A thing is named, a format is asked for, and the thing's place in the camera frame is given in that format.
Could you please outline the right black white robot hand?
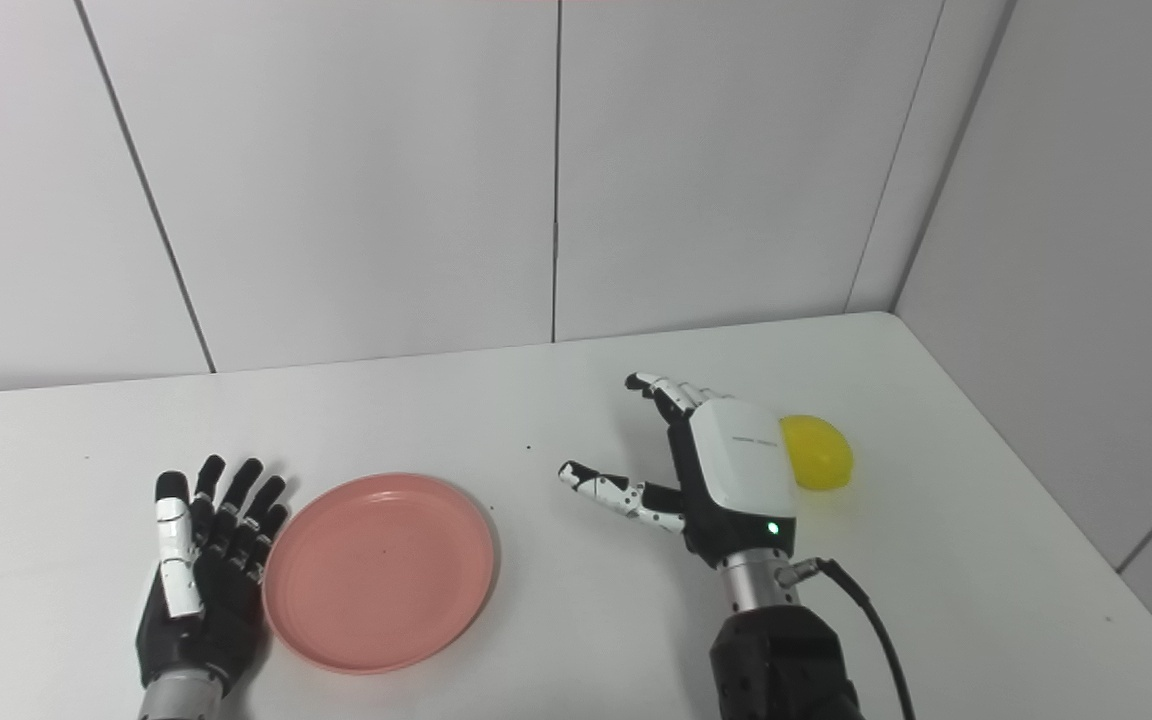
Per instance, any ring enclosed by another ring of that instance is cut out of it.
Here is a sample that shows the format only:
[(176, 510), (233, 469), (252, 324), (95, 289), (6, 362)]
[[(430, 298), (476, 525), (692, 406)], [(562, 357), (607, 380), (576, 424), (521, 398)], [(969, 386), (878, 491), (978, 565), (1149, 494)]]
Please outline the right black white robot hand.
[(567, 461), (558, 478), (628, 520), (684, 538), (708, 568), (753, 551), (794, 556), (797, 487), (780, 420), (750, 404), (666, 376), (637, 372), (626, 388), (653, 401), (667, 425), (677, 486), (604, 473)]

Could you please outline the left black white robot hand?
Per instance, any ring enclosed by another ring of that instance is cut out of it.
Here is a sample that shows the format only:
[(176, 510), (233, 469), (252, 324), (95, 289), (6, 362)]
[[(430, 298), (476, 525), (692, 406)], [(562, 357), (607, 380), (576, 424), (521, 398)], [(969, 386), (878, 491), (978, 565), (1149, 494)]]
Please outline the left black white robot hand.
[(256, 457), (232, 473), (210, 455), (195, 480), (156, 480), (157, 566), (134, 647), (146, 694), (196, 687), (196, 703), (223, 700), (264, 637), (262, 584), (275, 538), (291, 516), (285, 479)]

